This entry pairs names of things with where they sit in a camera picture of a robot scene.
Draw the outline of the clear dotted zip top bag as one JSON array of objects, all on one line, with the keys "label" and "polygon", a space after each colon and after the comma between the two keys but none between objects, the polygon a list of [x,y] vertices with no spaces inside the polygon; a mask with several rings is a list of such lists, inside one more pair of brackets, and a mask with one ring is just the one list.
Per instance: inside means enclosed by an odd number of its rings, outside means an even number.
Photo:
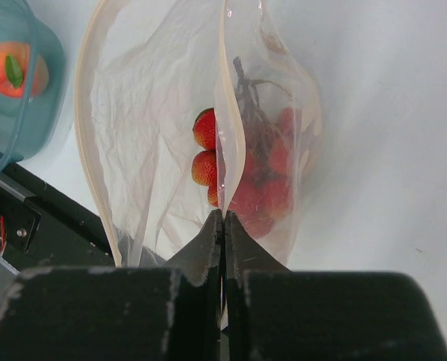
[{"label": "clear dotted zip top bag", "polygon": [[[102,1],[81,49],[75,129],[118,266],[161,265],[197,235],[213,209],[229,211],[245,162],[235,58],[247,77],[264,81],[258,94],[267,115],[301,110],[293,208],[255,239],[287,263],[323,126],[316,82],[281,38],[276,14],[265,1]],[[216,208],[191,174],[203,150],[192,127],[208,108],[215,111],[216,154],[225,167]]]}]

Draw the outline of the fake peach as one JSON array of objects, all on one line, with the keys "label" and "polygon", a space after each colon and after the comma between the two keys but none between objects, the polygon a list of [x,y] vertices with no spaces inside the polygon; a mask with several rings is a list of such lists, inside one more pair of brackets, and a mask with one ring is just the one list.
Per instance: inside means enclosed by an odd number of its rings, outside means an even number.
[{"label": "fake peach", "polygon": [[26,81],[30,80],[31,47],[18,41],[0,42],[0,94],[21,98]]}]

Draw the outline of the fake red grapes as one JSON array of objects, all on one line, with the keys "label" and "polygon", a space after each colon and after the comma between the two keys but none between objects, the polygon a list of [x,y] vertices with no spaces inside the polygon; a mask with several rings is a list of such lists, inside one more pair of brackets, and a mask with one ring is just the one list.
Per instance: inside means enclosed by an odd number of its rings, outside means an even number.
[{"label": "fake red grapes", "polygon": [[[276,118],[270,117],[258,94],[258,86],[264,81],[247,77],[239,58],[234,59],[233,66],[237,75],[235,97],[243,108],[245,162],[228,209],[252,238],[260,239],[269,235],[293,208],[294,140],[301,110],[284,107]],[[203,149],[192,160],[192,180],[207,188],[207,201],[216,208],[223,194],[225,167],[216,154],[216,115],[212,108],[196,117],[192,133],[195,143]]]}]

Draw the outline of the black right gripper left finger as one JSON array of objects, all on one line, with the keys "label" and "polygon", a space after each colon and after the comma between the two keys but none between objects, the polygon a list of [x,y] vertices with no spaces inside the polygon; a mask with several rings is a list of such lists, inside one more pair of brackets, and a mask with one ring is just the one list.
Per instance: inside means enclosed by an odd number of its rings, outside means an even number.
[{"label": "black right gripper left finger", "polygon": [[22,271],[0,301],[0,360],[218,360],[222,214],[163,266]]}]

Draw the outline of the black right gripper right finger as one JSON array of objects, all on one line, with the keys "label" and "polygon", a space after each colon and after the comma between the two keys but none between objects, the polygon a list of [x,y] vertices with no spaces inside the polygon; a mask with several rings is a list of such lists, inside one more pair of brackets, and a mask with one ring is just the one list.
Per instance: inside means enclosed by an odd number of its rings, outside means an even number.
[{"label": "black right gripper right finger", "polygon": [[420,286],[396,272],[292,272],[224,225],[232,360],[447,360]]}]

